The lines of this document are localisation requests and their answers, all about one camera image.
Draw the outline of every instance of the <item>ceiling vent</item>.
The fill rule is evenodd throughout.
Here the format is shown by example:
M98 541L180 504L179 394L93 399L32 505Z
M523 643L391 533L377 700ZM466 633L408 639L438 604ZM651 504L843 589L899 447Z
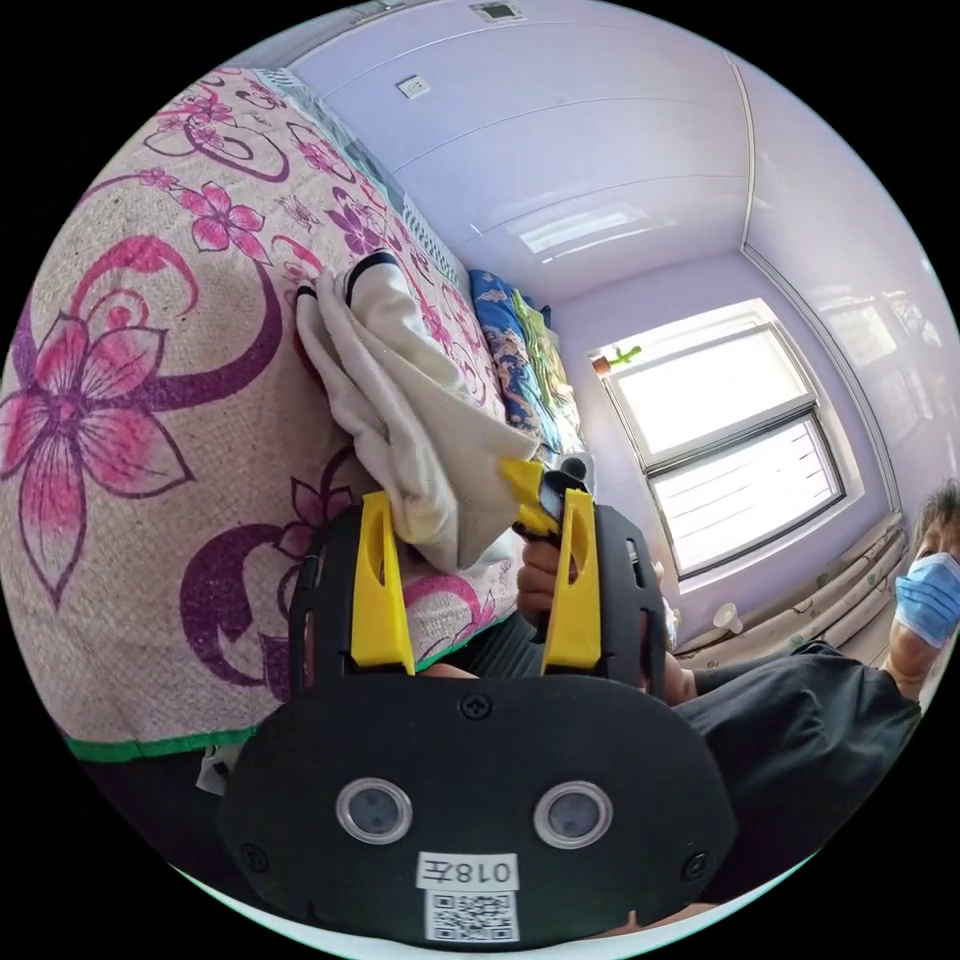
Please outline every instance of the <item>ceiling vent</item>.
M527 19L512 3L472 3L470 9L487 23L510 23Z

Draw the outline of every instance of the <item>screw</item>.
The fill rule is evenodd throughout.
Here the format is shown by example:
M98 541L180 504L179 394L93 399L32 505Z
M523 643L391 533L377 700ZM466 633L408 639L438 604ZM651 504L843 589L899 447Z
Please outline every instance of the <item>screw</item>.
M267 855L252 843L245 843L240 848L240 856L254 873L266 873L270 869L270 861L267 859Z
M699 880L704 873L706 873L708 863L709 859L705 853L695 853L683 865L683 870L680 871L680 876L688 882Z
M468 720L485 720L492 710L490 698L479 693L472 693L460 701L460 712Z

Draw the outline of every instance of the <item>camera lens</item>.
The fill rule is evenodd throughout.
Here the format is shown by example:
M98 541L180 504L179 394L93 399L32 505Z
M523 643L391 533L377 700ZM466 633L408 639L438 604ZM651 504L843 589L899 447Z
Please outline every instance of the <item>camera lens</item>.
M553 787L540 798L533 825L549 846L579 850L596 843L612 819L610 798L595 784L575 780Z
M363 843L394 843L410 829L413 808L407 795L386 780L354 780L337 798L340 826Z

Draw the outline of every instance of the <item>white cup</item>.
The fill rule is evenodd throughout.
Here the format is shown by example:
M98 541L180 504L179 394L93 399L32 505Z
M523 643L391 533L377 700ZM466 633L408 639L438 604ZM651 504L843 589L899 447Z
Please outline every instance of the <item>white cup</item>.
M714 615L713 625L718 630L728 633L742 633L743 624L737 616L737 606L734 603L725 603Z

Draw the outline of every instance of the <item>white cloth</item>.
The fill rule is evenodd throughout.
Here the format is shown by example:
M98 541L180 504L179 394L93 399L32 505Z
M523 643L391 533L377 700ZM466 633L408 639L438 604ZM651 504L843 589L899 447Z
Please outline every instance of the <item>white cloth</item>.
M354 272L350 307L321 274L316 299L298 298L297 331L397 536L443 573L512 557L517 505L500 461L529 459L535 441L473 402L395 263Z
M230 774L233 773L242 749L242 743L230 744L226 747L207 747L200 761L198 789L204 793L222 797L227 792Z

